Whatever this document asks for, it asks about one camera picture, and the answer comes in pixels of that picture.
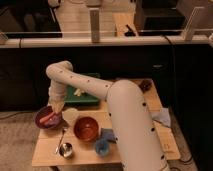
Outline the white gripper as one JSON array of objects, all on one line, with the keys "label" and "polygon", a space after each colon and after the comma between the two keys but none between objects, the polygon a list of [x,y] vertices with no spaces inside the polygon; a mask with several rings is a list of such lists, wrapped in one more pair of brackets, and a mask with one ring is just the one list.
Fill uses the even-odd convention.
[{"label": "white gripper", "polygon": [[65,105],[65,102],[63,100],[55,100],[53,98],[49,99],[49,104],[52,107],[52,110],[55,114],[59,114]]}]

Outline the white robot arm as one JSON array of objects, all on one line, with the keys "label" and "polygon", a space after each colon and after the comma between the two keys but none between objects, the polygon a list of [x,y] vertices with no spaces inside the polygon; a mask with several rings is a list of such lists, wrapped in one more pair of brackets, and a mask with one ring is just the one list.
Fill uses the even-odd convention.
[{"label": "white robot arm", "polygon": [[106,81],[73,72],[69,61],[49,65],[49,97],[63,101],[66,86],[79,88],[107,103],[124,171],[170,171],[166,155],[138,85],[129,80]]}]

